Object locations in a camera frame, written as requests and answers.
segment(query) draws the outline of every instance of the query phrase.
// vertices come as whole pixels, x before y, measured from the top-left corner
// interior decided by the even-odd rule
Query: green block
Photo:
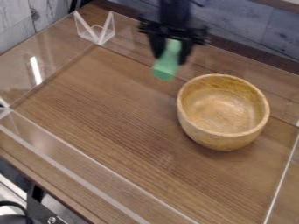
[[[163,55],[154,63],[154,76],[165,81],[171,81],[178,72],[182,47],[182,41],[170,39]]]

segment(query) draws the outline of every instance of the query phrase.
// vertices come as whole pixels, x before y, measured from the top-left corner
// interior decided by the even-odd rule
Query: wooden bowl
[[[226,74],[190,80],[178,96],[182,128],[203,146],[231,151],[250,144],[267,124],[267,98],[247,81]]]

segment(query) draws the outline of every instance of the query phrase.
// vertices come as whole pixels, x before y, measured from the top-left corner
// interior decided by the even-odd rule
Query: wooden table
[[[80,13],[91,24],[108,14],[96,4]],[[11,135],[0,129],[2,157],[92,223],[265,223],[273,202],[269,223],[295,223],[297,154],[277,201],[274,196],[299,134],[299,77],[206,46],[197,47],[179,77],[159,81],[136,21],[119,15],[115,20],[116,37],[104,47],[78,36],[62,38],[74,34],[72,17],[66,17],[3,56],[8,61],[38,43],[46,49],[38,56],[50,60],[51,54],[58,71],[0,123],[8,127],[14,120],[16,129]],[[206,149],[178,123],[178,91],[206,73],[247,79],[270,100],[266,130],[238,151]],[[6,92],[11,101],[23,94]]]

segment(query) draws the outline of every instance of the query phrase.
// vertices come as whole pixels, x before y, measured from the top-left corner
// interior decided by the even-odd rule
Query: bowl rim
[[[214,131],[214,130],[210,130],[210,129],[205,129],[202,126],[197,125],[189,118],[186,112],[185,112],[185,109],[183,109],[183,100],[182,100],[182,97],[183,97],[183,91],[185,89],[197,81],[197,80],[202,80],[202,79],[206,79],[209,77],[225,77],[225,78],[231,78],[234,80],[239,80],[242,81],[245,84],[247,84],[258,93],[258,95],[261,96],[262,98],[262,101],[265,103],[265,107],[266,107],[266,113],[263,115],[263,119],[262,121],[259,122],[259,124],[250,130],[247,131],[243,131],[243,132],[239,132],[239,133],[223,133],[223,132],[218,132],[218,131]],[[270,117],[270,106],[269,106],[269,101],[267,101],[267,98],[263,94],[263,92],[258,89],[258,87],[251,84],[247,80],[243,80],[241,79],[239,77],[237,76],[233,76],[233,75],[229,75],[229,74],[222,74],[222,73],[210,73],[210,74],[205,74],[202,76],[198,76],[195,78],[193,78],[191,80],[189,80],[183,86],[182,86],[182,89],[179,91],[179,94],[178,94],[178,109],[179,109],[179,112],[182,113],[182,116],[185,118],[185,120],[187,121],[187,123],[197,129],[215,135],[215,136],[219,136],[219,137],[243,137],[246,135],[250,135],[255,132],[258,132],[267,124],[267,120],[269,120],[269,117]]]

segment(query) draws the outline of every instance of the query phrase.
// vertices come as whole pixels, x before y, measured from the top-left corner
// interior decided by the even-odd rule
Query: gray wall
[[[158,0],[111,0],[140,11],[155,9]],[[281,56],[299,59],[299,14],[249,0],[197,0],[191,11],[211,33]]]
[[[71,0],[0,0],[0,53],[68,14]]]

